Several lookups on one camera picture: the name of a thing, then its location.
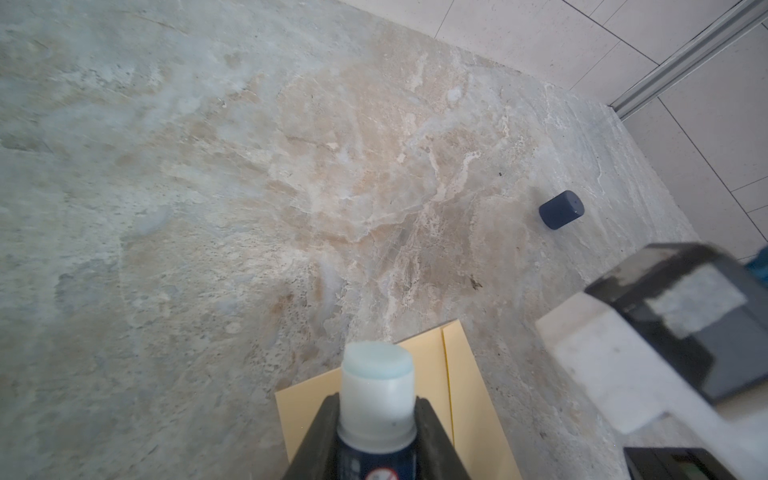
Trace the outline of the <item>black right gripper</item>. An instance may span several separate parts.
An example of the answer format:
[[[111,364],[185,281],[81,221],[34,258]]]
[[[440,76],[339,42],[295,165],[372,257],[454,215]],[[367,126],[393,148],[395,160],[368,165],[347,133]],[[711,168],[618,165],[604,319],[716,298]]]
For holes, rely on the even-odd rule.
[[[623,449],[632,480],[735,480],[736,477],[702,448]]]

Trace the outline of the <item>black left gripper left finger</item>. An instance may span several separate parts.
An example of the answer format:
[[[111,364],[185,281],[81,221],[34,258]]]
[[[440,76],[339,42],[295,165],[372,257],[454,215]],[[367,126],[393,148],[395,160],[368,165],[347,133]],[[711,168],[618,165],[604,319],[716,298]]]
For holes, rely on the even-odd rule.
[[[283,480],[338,478],[339,417],[339,394],[334,393],[321,403],[307,434],[282,477]]]

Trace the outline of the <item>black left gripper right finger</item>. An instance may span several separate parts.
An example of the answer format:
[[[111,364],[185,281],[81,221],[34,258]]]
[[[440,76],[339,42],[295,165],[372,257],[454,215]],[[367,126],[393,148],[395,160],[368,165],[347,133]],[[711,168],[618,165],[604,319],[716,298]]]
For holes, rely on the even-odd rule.
[[[451,440],[428,399],[417,397],[416,460],[420,480],[470,480]]]

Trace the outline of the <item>blue glue stick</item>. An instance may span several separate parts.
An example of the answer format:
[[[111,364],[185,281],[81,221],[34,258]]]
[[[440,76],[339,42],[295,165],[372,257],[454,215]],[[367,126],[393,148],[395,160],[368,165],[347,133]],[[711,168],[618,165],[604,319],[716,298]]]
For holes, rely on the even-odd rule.
[[[415,368],[404,348],[346,345],[340,367],[339,479],[417,477]]]

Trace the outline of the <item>yellow paper envelope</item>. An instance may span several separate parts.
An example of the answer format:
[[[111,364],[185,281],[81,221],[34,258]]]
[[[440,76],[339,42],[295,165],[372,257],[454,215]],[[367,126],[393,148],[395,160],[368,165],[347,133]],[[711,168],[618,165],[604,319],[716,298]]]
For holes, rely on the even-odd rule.
[[[516,460],[460,321],[403,340],[415,366],[415,393],[430,401],[472,479],[519,479]],[[292,461],[322,401],[341,387],[338,368],[276,393]]]

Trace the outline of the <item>dark blue glue cap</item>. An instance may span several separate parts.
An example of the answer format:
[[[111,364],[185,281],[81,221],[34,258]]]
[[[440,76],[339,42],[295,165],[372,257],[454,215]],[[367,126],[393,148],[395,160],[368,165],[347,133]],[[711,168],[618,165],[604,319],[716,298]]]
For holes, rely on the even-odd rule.
[[[579,196],[571,190],[565,190],[539,207],[539,216],[551,230],[563,226],[582,217],[585,207]]]

